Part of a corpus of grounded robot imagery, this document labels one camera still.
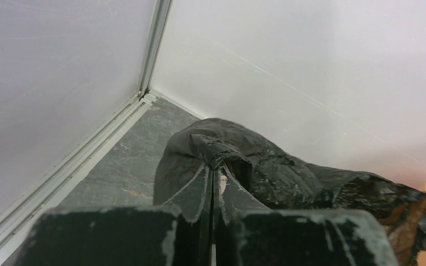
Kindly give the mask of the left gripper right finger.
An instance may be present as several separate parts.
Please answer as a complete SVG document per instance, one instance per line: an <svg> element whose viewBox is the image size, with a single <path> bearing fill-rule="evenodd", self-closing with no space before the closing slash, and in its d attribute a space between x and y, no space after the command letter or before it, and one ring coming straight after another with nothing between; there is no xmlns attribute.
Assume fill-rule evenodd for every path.
<svg viewBox="0 0 426 266"><path fill-rule="evenodd" d="M217 265L397 265L366 211L272 210L222 163L214 171Z"/></svg>

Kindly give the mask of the black trash bag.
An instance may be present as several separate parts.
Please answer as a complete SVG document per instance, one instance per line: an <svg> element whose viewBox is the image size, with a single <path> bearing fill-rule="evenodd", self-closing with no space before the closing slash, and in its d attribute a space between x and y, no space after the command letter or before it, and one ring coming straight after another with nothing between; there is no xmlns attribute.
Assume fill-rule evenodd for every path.
<svg viewBox="0 0 426 266"><path fill-rule="evenodd" d="M400 265L426 251L426 192L375 173L315 165L236 122L208 118L169 138L156 168L153 203L184 187L202 163L224 162L270 209L361 209L384 227Z"/></svg>

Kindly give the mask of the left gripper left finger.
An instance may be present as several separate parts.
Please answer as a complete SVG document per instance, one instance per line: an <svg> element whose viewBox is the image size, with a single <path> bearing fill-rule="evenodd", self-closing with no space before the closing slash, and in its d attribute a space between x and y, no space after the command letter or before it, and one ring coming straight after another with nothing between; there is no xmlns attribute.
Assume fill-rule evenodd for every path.
<svg viewBox="0 0 426 266"><path fill-rule="evenodd" d="M16 265L210 265L211 185L202 164L159 206L50 209Z"/></svg>

